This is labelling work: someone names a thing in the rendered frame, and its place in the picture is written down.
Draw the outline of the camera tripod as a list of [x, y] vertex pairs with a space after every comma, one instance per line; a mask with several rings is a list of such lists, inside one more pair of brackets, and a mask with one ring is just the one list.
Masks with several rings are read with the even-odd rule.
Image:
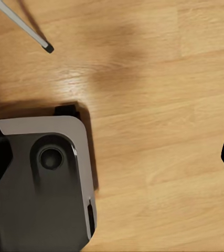
[[17, 16], [14, 11], [7, 6], [2, 0], [0, 0], [0, 10], [4, 12], [9, 18], [11, 18], [17, 25], [22, 28], [26, 33], [28, 33], [33, 39], [35, 39], [42, 48], [51, 54], [54, 48], [47, 41], [44, 41], [27, 23], [24, 22], [19, 16]]

